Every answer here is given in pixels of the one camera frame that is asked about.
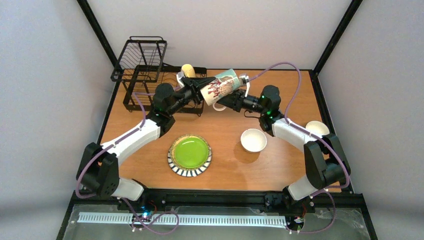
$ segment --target white bowl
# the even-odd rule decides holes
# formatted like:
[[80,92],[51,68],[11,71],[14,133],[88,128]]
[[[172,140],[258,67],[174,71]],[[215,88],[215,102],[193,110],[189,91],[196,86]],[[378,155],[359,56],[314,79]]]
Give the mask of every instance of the white bowl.
[[305,127],[308,131],[313,134],[324,136],[330,133],[329,128],[320,121],[310,121]]
[[246,151],[257,153],[267,146],[267,137],[256,128],[249,128],[240,137],[241,145]]

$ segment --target black wire dish rack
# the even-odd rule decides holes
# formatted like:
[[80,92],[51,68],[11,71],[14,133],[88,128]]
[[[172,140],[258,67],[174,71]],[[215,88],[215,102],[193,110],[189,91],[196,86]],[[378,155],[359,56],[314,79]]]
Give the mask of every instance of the black wire dish rack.
[[[153,94],[159,84],[178,86],[176,74],[181,71],[181,66],[164,63],[166,50],[167,41],[160,36],[131,36],[126,41],[110,78],[114,82],[122,82],[126,90],[123,105],[128,111],[142,109],[133,98],[133,93],[136,93],[144,109],[150,111]],[[207,76],[204,67],[194,67],[194,72],[197,77]],[[191,102],[179,112],[200,116],[203,107],[203,102]]]

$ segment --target plate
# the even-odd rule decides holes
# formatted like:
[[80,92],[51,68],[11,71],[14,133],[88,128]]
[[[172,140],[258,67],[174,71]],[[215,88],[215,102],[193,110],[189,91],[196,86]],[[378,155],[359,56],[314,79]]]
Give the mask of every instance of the plate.
[[196,177],[211,164],[212,150],[201,136],[188,134],[179,137],[168,151],[168,164],[174,173]]

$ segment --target wooden table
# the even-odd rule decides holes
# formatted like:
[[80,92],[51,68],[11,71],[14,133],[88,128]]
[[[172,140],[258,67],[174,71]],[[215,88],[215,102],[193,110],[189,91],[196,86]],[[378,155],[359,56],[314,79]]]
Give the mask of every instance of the wooden table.
[[[223,70],[208,70],[214,76]],[[236,70],[237,75],[258,74],[258,70]],[[275,85],[281,96],[283,112],[298,84],[296,71],[271,70],[251,83],[249,94],[259,96],[263,87]],[[110,141],[142,120],[140,111],[129,112],[122,101],[125,89],[117,92],[102,142]],[[302,84],[288,116],[301,126],[309,121],[321,121],[316,97],[307,71],[302,71]],[[303,154],[282,139],[266,135],[268,144],[260,153],[246,152],[240,136],[246,129],[260,129],[255,118],[245,118],[242,112],[226,109],[215,111],[212,106],[195,114],[177,113],[171,130],[130,156],[119,168],[121,177],[136,179],[149,188],[198,190],[281,191],[305,175]],[[212,149],[209,168],[197,177],[175,174],[167,162],[167,153],[175,139],[186,134],[202,136]]]

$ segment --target white comb-like rail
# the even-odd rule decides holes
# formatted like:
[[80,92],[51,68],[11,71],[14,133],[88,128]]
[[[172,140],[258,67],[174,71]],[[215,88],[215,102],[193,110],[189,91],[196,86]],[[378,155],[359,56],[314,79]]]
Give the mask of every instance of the white comb-like rail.
[[[244,227],[271,227],[285,228],[284,216],[240,216],[240,215],[193,215],[182,214],[179,216],[180,226],[244,226]],[[104,212],[80,212],[77,223],[94,224],[131,224],[131,213],[104,213]],[[175,225],[175,215],[163,215],[153,225]]]

